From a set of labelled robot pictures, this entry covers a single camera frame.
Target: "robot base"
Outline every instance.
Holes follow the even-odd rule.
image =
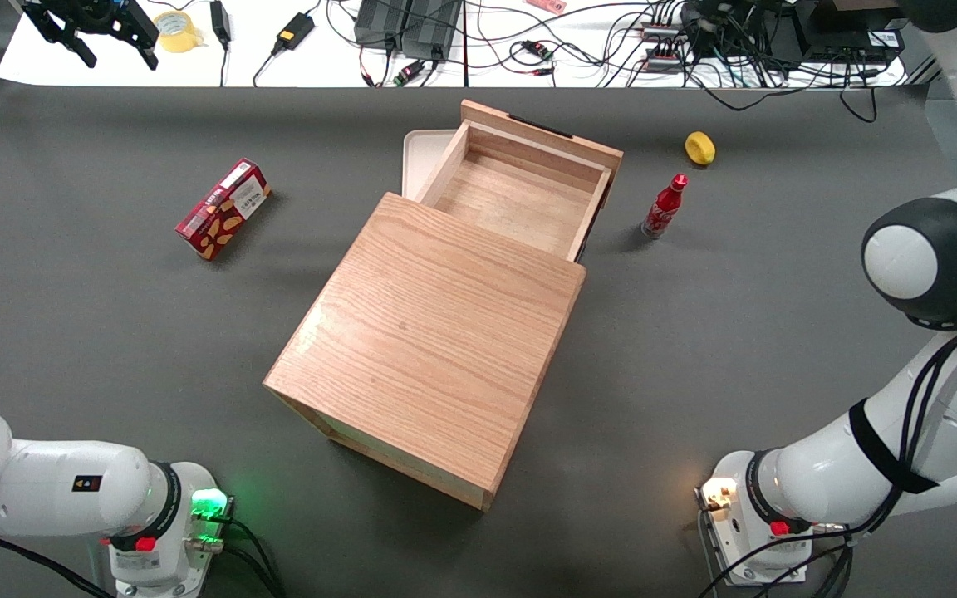
[[[707,513],[710,525],[707,529],[699,530],[699,534],[713,546],[722,569],[736,563],[741,556],[776,540],[770,532],[770,526],[752,507],[752,501],[744,489],[744,474],[752,455],[755,453],[751,451],[726,455],[714,466],[710,480],[701,488],[696,488],[696,499],[702,508],[719,507],[717,511]],[[731,586],[760,586],[774,581],[810,557],[812,542],[806,540],[810,534],[810,531],[798,534],[802,538],[800,542],[786,542],[756,554],[735,567],[726,581]],[[779,583],[802,583],[806,579],[807,567],[801,567]]]
[[[187,538],[223,537],[223,525],[191,514],[191,495],[216,488],[213,474],[194,463],[174,463],[182,493],[179,511],[168,531],[157,540],[157,552],[118,552],[110,547],[110,564],[121,598],[196,598],[201,594],[213,553],[186,546]],[[174,572],[166,575],[163,568]]]

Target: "green light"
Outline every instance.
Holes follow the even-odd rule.
[[[217,488],[194,491],[190,495],[190,513],[199,517],[219,517],[228,508],[228,495]]]

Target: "red bottle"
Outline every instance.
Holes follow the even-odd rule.
[[[649,215],[641,223],[641,231],[648,238],[655,239],[664,236],[664,231],[670,226],[671,219],[681,207],[681,189],[689,184],[689,178],[684,174],[677,174],[667,189],[661,190],[652,204]]]

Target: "red cookie box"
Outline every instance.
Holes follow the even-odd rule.
[[[231,173],[191,209],[175,232],[198,255],[212,261],[269,194],[271,189],[261,168],[253,160],[240,159]]]

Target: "white tray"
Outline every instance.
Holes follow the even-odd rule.
[[[415,200],[455,134],[456,129],[420,129],[405,136],[401,160],[402,197]]]

